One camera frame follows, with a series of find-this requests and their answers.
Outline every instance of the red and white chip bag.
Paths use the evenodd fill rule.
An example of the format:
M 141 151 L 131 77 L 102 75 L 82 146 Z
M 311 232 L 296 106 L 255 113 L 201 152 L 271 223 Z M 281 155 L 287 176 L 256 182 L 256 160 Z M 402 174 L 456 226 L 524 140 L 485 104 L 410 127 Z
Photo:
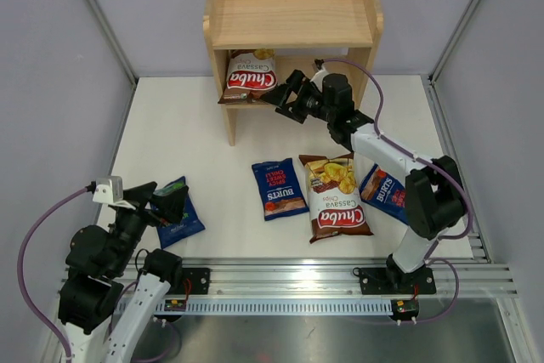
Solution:
M 354 176 L 354 154 L 298 157 L 306 170 L 309 217 L 316 242 L 335 235 L 372 235 Z
M 227 84 L 219 104 L 252 102 L 278 84 L 274 50 L 235 50 L 230 56 Z

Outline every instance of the snack bag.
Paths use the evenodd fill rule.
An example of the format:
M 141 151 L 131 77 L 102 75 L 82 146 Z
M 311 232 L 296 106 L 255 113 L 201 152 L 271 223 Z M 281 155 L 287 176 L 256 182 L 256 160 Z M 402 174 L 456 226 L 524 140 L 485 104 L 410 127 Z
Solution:
M 263 202 L 265 221 L 308 211 L 290 157 L 281 162 L 256 163 L 252 169 Z
M 166 195 L 172 190 L 181 189 L 185 186 L 185 176 L 170 182 L 162 189 L 155 190 L 155 194 L 161 196 Z M 172 244 L 205 230 L 204 224 L 198 219 L 196 215 L 195 207 L 190 200 L 189 195 L 185 199 L 184 216 L 179 224 L 169 224 L 156 229 L 159 235 L 159 242 L 161 243 L 161 249 L 171 246 Z
M 235 50 L 230 56 L 227 86 L 219 104 L 252 102 L 277 84 L 273 49 Z
M 359 187 L 360 198 L 391 217 L 408 225 L 405 213 L 405 188 L 399 180 L 374 165 Z
M 310 243 L 335 235 L 372 235 L 366 222 L 354 176 L 354 154 L 327 159 L 299 156 L 306 168 Z

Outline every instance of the blue chip bag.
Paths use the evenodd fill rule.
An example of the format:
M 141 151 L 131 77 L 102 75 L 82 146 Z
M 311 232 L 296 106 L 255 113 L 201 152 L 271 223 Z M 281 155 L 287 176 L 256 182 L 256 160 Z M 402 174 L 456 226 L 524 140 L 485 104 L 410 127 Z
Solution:
M 256 163 L 252 169 L 263 202 L 265 221 L 308 212 L 290 157 L 281 162 Z
M 181 189 L 185 186 L 185 176 L 174 180 L 167 184 L 162 189 L 155 190 L 155 194 L 161 196 L 167 195 L 172 190 Z M 205 230 L 204 224 L 198 219 L 196 215 L 195 207 L 190 200 L 189 195 L 185 199 L 184 216 L 179 224 L 170 224 L 156 229 L 159 235 L 159 241 L 161 242 L 161 249 L 171 246 L 172 244 L 183 240 L 190 235 L 196 234 Z
M 359 187 L 360 199 L 408 225 L 405 188 L 399 180 L 374 165 Z

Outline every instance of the shelf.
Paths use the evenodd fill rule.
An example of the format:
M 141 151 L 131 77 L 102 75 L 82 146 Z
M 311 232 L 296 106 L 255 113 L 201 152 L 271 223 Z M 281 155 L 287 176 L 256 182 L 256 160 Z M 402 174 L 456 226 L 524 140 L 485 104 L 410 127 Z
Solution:
M 293 72 L 293 70 L 302 71 L 306 77 L 311 78 L 314 75 L 314 60 L 324 59 L 329 56 L 323 55 L 278 55 L 275 58 L 275 71 L 278 76 L 278 83 L 284 82 Z M 343 63 L 326 63 L 326 67 L 330 72 L 338 72 L 348 77 L 351 83 L 351 72 L 349 65 Z M 228 110 L 245 110 L 245 109 L 263 109 L 274 108 L 273 105 L 264 102 L 253 102 L 251 104 L 226 104 Z
M 371 47 L 363 0 L 218 0 L 215 49 Z

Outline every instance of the red logo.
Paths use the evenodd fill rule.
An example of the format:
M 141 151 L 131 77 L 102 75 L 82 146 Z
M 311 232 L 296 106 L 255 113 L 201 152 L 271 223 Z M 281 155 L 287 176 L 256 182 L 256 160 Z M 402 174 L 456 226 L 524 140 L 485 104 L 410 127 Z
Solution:
M 235 71 L 230 74 L 227 88 L 239 87 L 266 91 L 275 87 L 277 80 L 273 71 Z
M 364 222 L 365 214 L 363 214 L 363 208 L 361 206 L 345 210 L 327 208 L 326 210 L 323 210 L 317 218 L 317 223 L 320 227 L 353 228 L 359 227 Z

